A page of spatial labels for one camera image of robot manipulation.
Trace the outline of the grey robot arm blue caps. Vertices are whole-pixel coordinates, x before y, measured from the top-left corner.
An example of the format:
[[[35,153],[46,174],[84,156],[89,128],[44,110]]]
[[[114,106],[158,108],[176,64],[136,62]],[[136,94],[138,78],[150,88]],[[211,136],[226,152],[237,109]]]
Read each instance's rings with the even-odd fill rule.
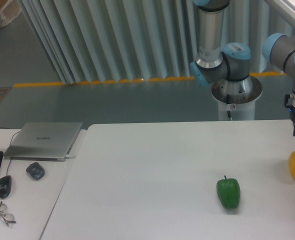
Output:
[[[240,42],[220,47],[224,10],[228,0],[195,0],[202,12],[203,24],[199,32],[199,50],[190,64],[195,80],[201,85],[222,83],[212,95],[227,106],[255,101],[262,93],[261,84],[250,77],[251,51]],[[268,0],[267,4],[295,28],[295,0]],[[295,35],[271,34],[262,46],[263,57],[292,78],[292,93],[284,97],[284,106],[290,111],[295,136]]]

